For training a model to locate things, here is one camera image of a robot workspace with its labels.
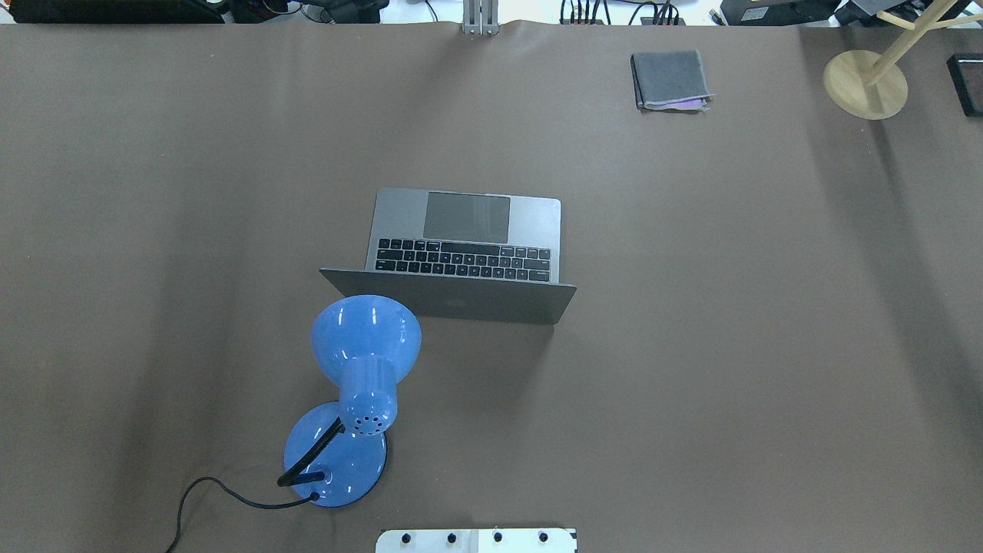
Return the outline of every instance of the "wooden pole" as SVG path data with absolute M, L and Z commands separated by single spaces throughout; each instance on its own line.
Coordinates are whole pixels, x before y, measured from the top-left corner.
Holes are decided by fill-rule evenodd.
M 867 87 L 876 85 L 878 81 L 884 77 L 884 74 L 888 72 L 889 69 L 895 64 L 895 62 L 901 59 L 904 52 L 908 51 L 908 48 L 914 46 L 915 42 L 922 37 L 923 34 L 930 31 L 932 26 L 936 24 L 943 15 L 955 4 L 956 0 L 936 0 L 931 6 L 925 10 L 925 13 L 921 15 L 920 18 L 915 20 L 914 29 L 905 31 L 895 40 L 895 43 L 888 48 L 888 51 L 884 52 L 884 55 L 880 57 L 871 68 L 865 72 L 863 76 L 863 84 Z

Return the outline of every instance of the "silver laptop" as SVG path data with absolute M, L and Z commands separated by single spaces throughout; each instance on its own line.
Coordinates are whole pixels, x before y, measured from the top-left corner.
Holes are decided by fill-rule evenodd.
M 559 282 L 559 238 L 553 198 L 382 188 L 365 269 L 320 271 L 419 316 L 555 324 L 576 291 Z

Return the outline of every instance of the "gray towel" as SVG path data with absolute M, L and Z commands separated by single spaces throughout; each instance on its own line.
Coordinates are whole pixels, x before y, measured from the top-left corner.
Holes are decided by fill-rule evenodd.
M 696 50 L 636 52 L 631 73 L 640 108 L 705 110 L 706 98 L 712 96 Z

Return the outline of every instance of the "lamp head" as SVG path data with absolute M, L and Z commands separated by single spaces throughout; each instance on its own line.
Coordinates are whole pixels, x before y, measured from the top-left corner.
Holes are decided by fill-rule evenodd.
M 375 295 L 351 296 L 321 311 L 311 346 L 324 375 L 341 389 L 347 432 L 372 436 L 396 418 L 396 384 L 420 352 L 420 323 L 403 304 Z

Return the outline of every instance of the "metal bracket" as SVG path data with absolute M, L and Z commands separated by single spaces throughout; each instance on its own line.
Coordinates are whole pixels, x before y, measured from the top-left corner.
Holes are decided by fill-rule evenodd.
M 573 528 L 452 528 L 388 530 L 376 553 L 577 553 Z
M 464 0 L 465 34 L 498 34 L 498 0 Z

